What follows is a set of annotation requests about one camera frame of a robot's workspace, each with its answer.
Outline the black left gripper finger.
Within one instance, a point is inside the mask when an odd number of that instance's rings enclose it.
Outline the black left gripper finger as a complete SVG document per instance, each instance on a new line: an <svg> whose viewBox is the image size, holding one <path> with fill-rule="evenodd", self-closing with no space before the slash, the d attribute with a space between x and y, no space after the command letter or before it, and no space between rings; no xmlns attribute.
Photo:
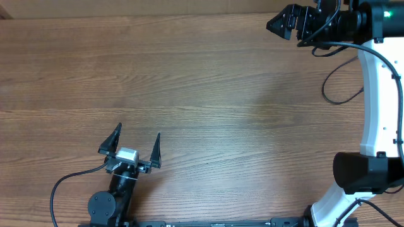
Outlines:
<svg viewBox="0 0 404 227"><path fill-rule="evenodd" d="M104 155L115 155L117 146L119 144L119 137L121 134L122 124L118 123L114 131L107 137L107 139L99 146L98 153Z"/></svg>
<svg viewBox="0 0 404 227"><path fill-rule="evenodd" d="M157 134L157 138L155 140L155 144L153 146L153 150L150 156L150 163L153 168L161 168L162 160L161 160L161 151L160 151L160 138L161 133Z"/></svg>

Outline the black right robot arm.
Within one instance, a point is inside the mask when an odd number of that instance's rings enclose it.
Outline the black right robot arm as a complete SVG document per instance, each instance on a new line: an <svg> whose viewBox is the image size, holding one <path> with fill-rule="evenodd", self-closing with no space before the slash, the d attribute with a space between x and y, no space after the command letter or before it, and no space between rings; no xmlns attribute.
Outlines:
<svg viewBox="0 0 404 227"><path fill-rule="evenodd" d="M379 194L403 189L403 3L318 1L289 4L267 29L326 57L357 49L363 72L364 130L358 152L339 152L334 183L301 217L272 218L270 226L357 226L352 213Z"/></svg>

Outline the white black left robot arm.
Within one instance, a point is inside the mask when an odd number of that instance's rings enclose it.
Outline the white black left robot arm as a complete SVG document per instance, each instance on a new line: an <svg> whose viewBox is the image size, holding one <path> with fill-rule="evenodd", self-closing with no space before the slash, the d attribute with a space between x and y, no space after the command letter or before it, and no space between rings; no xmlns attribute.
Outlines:
<svg viewBox="0 0 404 227"><path fill-rule="evenodd" d="M90 227L132 226L128 210L140 173L149 174L162 165L160 138L157 134L148 161L140 160L135 149L118 147L122 124L119 123L110 136L99 146L98 152L105 155L105 170L112 175L109 189L93 194L88 201Z"/></svg>

